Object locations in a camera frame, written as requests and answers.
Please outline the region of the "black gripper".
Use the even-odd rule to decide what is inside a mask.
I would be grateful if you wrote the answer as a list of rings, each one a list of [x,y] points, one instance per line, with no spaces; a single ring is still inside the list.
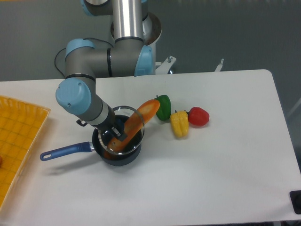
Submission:
[[[100,115],[92,121],[78,119],[76,123],[82,127],[89,124],[100,131],[109,130],[112,136],[119,141],[124,141],[127,138],[127,134],[124,132],[124,122],[115,121],[115,113],[112,108],[102,110]]]

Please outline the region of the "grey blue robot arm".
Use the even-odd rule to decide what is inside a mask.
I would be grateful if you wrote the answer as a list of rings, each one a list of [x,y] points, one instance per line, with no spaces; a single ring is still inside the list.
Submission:
[[[55,97],[58,104],[100,131],[109,130],[118,140],[127,133],[117,124],[114,111],[96,94],[96,78],[154,74],[153,52],[145,44],[143,23],[148,19],[145,0],[83,0],[85,13],[113,17],[114,45],[97,49],[87,39],[67,44],[65,79]]]

